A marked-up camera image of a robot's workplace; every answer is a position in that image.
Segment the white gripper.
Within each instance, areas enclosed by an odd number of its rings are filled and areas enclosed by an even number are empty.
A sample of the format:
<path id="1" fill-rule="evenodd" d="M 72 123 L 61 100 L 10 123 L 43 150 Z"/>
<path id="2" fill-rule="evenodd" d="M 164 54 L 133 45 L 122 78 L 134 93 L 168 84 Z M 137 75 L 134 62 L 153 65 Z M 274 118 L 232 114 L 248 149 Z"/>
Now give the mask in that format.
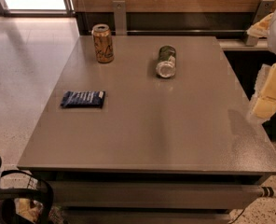
<path id="1" fill-rule="evenodd" d="M 268 37 L 268 48 L 276 54 L 276 9 L 253 24 L 246 33 L 261 38 Z M 261 120 L 269 120 L 276 113 L 276 63 L 263 64 L 255 81 L 255 93 L 250 101 L 250 114 Z"/>

